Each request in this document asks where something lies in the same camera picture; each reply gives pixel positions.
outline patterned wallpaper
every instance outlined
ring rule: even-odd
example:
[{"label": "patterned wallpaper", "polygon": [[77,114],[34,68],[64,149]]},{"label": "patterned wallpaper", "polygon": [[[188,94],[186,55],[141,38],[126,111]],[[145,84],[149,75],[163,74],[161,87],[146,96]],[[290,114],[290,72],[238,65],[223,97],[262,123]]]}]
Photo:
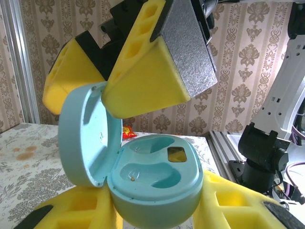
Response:
[{"label": "patterned wallpaper", "polygon": [[[22,0],[22,14],[42,123],[56,124],[42,104],[45,75],[61,46],[90,30],[102,46],[98,25],[119,0]],[[203,135],[242,132],[260,109],[286,50],[290,3],[219,4],[211,48],[219,83],[191,101],[124,121],[135,131]]]},{"label": "patterned wallpaper", "polygon": [[20,122],[21,104],[0,9],[0,133]]}]

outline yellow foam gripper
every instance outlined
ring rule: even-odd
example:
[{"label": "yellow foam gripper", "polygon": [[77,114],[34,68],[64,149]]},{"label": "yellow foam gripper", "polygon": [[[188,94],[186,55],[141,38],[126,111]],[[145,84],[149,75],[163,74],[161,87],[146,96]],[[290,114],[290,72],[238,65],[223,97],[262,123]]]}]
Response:
[{"label": "yellow foam gripper", "polygon": [[[88,31],[78,38],[81,36],[91,37]],[[84,49],[75,38],[70,40],[59,53],[46,77],[42,102],[55,115],[61,113],[63,103],[72,90],[86,84],[105,81]]]},{"label": "yellow foam gripper", "polygon": [[[279,205],[273,199],[205,170],[201,200],[193,214],[193,228],[285,229],[263,202]],[[74,187],[36,209],[47,205],[53,208],[35,229],[123,229],[107,185]]]},{"label": "yellow foam gripper", "polygon": [[165,0],[145,2],[109,77],[102,101],[128,118],[191,99],[162,36],[150,37]]},{"label": "yellow foam gripper", "polygon": [[107,185],[102,188],[74,187],[36,209],[52,205],[35,229],[122,229]]},{"label": "yellow foam gripper", "polygon": [[200,203],[193,214],[194,229],[285,229],[263,202],[275,200],[212,172],[204,171]]}]

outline light blue charging case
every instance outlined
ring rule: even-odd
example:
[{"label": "light blue charging case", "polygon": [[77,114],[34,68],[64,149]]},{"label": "light blue charging case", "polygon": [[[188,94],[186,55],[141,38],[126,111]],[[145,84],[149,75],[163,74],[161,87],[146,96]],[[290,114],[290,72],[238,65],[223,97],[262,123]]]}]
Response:
[{"label": "light blue charging case", "polygon": [[[196,150],[171,135],[144,136],[121,147],[122,120],[103,106],[105,86],[82,86],[64,102],[58,141],[65,173],[78,186],[102,187],[107,182],[118,213],[138,228],[183,223],[197,208],[203,186]],[[177,148],[184,149],[185,162],[169,161],[168,150]]]}]

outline table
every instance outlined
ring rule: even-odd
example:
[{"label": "table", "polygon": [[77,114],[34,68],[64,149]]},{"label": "table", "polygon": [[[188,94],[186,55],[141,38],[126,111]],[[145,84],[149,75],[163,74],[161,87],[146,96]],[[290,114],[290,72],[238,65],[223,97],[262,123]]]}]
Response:
[{"label": "table", "polygon": [[[14,228],[40,203],[74,187],[61,165],[57,133],[54,125],[20,124],[0,135],[0,229]],[[218,174],[204,137],[179,137],[193,144],[204,169]],[[190,218],[176,229],[192,224]],[[123,229],[135,227],[125,222]]]}]

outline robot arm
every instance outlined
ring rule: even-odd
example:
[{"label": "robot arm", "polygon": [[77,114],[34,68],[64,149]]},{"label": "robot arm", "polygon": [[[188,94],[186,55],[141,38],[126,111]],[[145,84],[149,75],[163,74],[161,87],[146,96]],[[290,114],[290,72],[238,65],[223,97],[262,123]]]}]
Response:
[{"label": "robot arm", "polygon": [[238,149],[247,158],[239,182],[264,193],[288,162],[292,125],[305,98],[305,4],[294,3],[288,25],[287,52],[258,114],[245,128]]},{"label": "robot arm", "polygon": [[276,131],[288,140],[291,128],[305,98],[305,35],[288,42],[286,56],[270,92],[252,122],[265,133]]}]

